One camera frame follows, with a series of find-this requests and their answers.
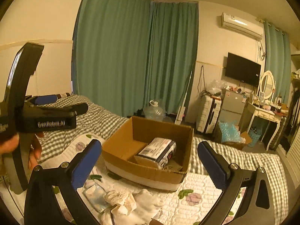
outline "trash bin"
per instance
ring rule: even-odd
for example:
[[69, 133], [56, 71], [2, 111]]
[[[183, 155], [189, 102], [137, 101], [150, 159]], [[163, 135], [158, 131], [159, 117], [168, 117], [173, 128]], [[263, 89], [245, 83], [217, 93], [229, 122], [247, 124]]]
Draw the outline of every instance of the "trash bin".
[[251, 127], [249, 130], [248, 135], [252, 139], [252, 142], [248, 144], [249, 147], [254, 147], [256, 142], [259, 140], [259, 138], [262, 135], [262, 129], [261, 128], [256, 128], [256, 127]]

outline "white suitcase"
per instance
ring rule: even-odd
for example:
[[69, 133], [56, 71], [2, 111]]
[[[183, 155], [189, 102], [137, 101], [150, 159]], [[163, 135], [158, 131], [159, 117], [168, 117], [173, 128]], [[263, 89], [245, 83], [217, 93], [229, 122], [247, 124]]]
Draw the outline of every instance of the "white suitcase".
[[208, 95], [202, 97], [196, 121], [196, 128], [199, 132], [211, 134], [214, 131], [221, 103], [221, 99], [214, 99]]

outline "gray refrigerator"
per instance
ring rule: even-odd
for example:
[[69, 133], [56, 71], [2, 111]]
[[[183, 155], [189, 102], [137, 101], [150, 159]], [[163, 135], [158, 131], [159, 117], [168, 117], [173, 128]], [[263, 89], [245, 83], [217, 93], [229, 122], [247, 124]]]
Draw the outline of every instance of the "gray refrigerator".
[[239, 125], [245, 107], [246, 98], [244, 95], [233, 91], [224, 91], [218, 120], [220, 122], [233, 122], [234, 125]]

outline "black tv screen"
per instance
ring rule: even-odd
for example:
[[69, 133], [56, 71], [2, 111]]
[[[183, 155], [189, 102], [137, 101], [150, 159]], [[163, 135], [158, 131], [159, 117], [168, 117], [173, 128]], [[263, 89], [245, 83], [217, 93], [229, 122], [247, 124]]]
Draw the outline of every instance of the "black tv screen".
[[228, 53], [225, 76], [257, 87], [261, 65], [238, 55]]

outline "green curtain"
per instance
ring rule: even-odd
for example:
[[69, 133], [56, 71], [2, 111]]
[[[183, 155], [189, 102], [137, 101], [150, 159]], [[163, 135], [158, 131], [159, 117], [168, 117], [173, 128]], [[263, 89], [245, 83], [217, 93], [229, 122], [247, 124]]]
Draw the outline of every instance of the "green curtain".
[[287, 104], [291, 84], [291, 49], [289, 34], [277, 31], [274, 25], [264, 23], [266, 38], [265, 71], [270, 70], [276, 81], [274, 98], [279, 94], [282, 102]]
[[151, 0], [83, 0], [77, 93], [120, 116], [143, 107]]
[[151, 2], [145, 106], [162, 99], [177, 113], [197, 57], [198, 14], [197, 3]]

